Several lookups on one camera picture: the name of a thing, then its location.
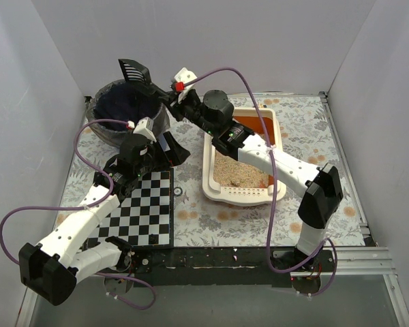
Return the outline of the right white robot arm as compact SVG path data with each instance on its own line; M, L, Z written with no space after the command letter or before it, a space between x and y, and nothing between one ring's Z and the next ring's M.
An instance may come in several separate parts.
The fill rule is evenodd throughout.
M301 198L297 211L302 221L301 233L285 272L314 264L328 242L325 233L329 219L343 198L337 168L329 163L316 166L279 150L271 144L267 131L260 137L234 119L234 106L223 91L211 90L199 98L194 90L183 97L175 91L156 89L150 96L165 105L176 120L187 119L201 128L218 152L272 176Z

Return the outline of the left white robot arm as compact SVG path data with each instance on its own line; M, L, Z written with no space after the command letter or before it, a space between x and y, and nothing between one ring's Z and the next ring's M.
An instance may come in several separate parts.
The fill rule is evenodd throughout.
M131 245L117 236L88 250L80 248L102 220L137 188L141 177L181 165L190 152L167 131L152 141L130 134L119 153L93 178L82 209L68 216L38 244L25 244L18 253L24 285L57 306L65 302L83 279L105 268L125 269L131 262Z

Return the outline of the white orange litter box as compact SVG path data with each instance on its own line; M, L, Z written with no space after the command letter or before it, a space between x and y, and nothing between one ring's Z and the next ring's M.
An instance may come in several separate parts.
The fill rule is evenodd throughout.
M272 109L261 108L272 145L283 150L280 127ZM235 108L234 118L254 130L261 138L264 132L254 108ZM206 197L216 202L235 206L257 206L272 203L273 177L248 163L235 161L221 155L211 144L211 137L204 136L202 165L202 190Z

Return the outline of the black litter scoop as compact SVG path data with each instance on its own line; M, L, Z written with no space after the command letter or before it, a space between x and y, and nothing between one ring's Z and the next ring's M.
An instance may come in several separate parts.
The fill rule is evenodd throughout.
M144 95L155 93L155 87L147 67L131 59L119 59L118 62L126 83Z

